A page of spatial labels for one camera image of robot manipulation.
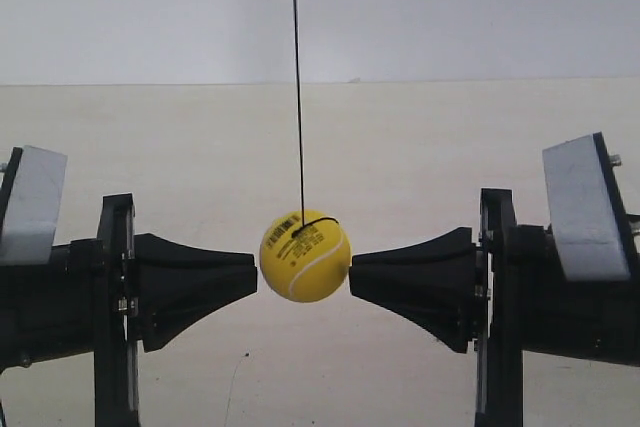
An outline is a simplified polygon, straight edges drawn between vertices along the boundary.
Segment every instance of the white seam on tennis ball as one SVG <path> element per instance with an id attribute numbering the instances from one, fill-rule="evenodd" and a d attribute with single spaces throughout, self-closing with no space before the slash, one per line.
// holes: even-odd
<path id="1" fill-rule="evenodd" d="M 298 278 L 300 278 L 305 272 L 307 272 L 311 267 L 316 265 L 318 262 L 326 259 L 331 254 L 335 253 L 340 247 L 342 247 L 343 243 L 344 243 L 344 233 L 342 232 L 342 229 L 340 229 L 340 242 L 338 242 L 338 245 L 336 245 L 333 249 L 331 249 L 330 251 L 326 252 L 325 254 L 315 259 L 313 262 L 309 262 L 304 269 L 302 269 L 293 277 L 293 279 L 291 280 L 291 283 L 289 284 L 289 297 L 291 297 L 292 299 L 295 298 L 295 295 L 293 294 L 293 288 L 295 286 L 296 280 L 298 280 Z"/>

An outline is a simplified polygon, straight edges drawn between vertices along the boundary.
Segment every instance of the black conical nozzle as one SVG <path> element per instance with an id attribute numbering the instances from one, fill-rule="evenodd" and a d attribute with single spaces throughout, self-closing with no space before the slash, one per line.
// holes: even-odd
<path id="1" fill-rule="evenodd" d="M 454 352 L 466 352 L 476 302 L 471 234 L 461 227 L 410 247 L 354 256 L 352 295 L 414 322 Z"/>
<path id="2" fill-rule="evenodd" d="M 252 254 L 135 236 L 140 272 L 138 323 L 145 351 L 159 350 L 207 315 L 257 291 Z"/>

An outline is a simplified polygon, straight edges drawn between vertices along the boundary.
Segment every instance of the beige wall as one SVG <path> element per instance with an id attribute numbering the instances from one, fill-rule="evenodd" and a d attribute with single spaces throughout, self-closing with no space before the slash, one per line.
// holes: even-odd
<path id="1" fill-rule="evenodd" d="M 133 192 L 138 232 L 256 252 L 299 207 L 291 86 L 0 88 L 0 157 L 68 154 L 58 242 L 95 235 L 105 194 Z M 457 226 L 477 232 L 482 187 L 514 189 L 546 224 L 541 150 L 602 131 L 640 212 L 640 81 L 315 85 L 303 90 L 307 206 L 338 217 L 355 253 Z M 315 305 L 258 294 L 141 356 L 144 425 L 472 425 L 475 356 L 456 355 L 343 288 Z M 526 356 L 527 426 L 633 425 L 633 369 Z M 86 426 L 91 357 L 11 370 L 11 425 Z"/>

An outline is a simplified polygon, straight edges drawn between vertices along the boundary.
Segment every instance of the yellow tennis ball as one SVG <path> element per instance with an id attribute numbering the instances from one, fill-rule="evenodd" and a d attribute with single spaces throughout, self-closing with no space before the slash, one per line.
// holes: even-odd
<path id="1" fill-rule="evenodd" d="M 336 219 L 316 210 L 291 212 L 274 221 L 260 244 L 267 285 L 294 302 L 317 302 L 333 294 L 351 266 L 351 245 Z"/>

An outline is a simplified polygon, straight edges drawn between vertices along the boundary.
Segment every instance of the black cord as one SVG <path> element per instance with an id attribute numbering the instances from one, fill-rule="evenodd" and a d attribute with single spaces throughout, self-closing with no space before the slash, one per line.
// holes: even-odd
<path id="1" fill-rule="evenodd" d="M 293 0 L 293 35 L 296 57 L 296 97 L 298 106 L 298 152 L 300 155 L 300 204 L 304 222 L 304 156 L 302 150 L 302 102 L 300 100 L 300 43 L 298 40 L 298 0 Z"/>

